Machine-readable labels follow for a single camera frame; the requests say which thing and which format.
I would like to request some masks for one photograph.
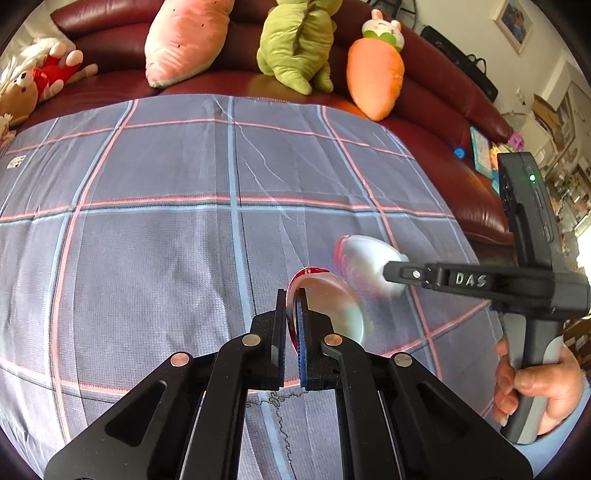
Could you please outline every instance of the red leather couch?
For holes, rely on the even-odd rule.
[[[206,72],[167,90],[150,88],[145,75],[144,43],[163,0],[78,0],[53,12],[58,27],[97,63],[99,75],[67,86],[38,107],[21,127],[84,109],[133,98],[176,93],[218,93],[297,103],[320,103],[363,115],[352,103],[345,70],[349,46],[361,36],[371,7],[344,0],[334,20],[338,27],[330,54],[335,92],[309,97],[260,74],[256,65],[262,25],[275,0],[236,0],[226,44]],[[404,85],[393,113],[381,122],[417,159],[471,240],[512,245],[505,215],[490,181],[472,167],[469,127],[491,141],[504,142],[511,127],[484,93],[419,35],[403,29]],[[453,150],[463,148],[463,161]]]

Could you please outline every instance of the device handle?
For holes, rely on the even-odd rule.
[[[509,344],[509,363],[515,371],[533,365],[558,363],[563,344],[563,322],[506,314],[503,323]],[[527,397],[519,392],[517,398],[517,410],[509,416],[501,434],[512,443],[529,444],[538,436],[548,398]]]

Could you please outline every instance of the screw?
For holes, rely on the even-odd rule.
[[[173,367],[184,367],[189,363],[189,356],[186,353],[175,353],[170,357],[170,363]]]
[[[242,344],[244,346],[257,346],[259,343],[261,343],[261,337],[256,333],[249,333],[242,337]]]
[[[324,337],[324,342],[330,346],[339,346],[341,343],[343,343],[343,338],[336,333],[331,333],[330,335]]]
[[[406,353],[399,353],[394,357],[394,363],[399,367],[410,367],[412,364],[413,358]]]

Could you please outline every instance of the blue sleeve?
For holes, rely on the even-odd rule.
[[[515,445],[525,457],[529,460],[531,468],[534,471],[534,476],[537,476],[542,469],[548,465],[552,460],[556,452],[562,447],[562,444],[572,432],[574,425],[577,423],[581,416],[585,405],[589,401],[591,394],[591,388],[589,383],[585,379],[583,396],[577,408],[574,409],[564,422],[558,425],[554,430],[546,435],[540,436],[534,443],[530,445]]]

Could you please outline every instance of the carrot plush toy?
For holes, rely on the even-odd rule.
[[[404,37],[396,20],[385,21],[379,10],[371,17],[349,49],[347,85],[355,105],[377,122],[390,114],[402,89]]]

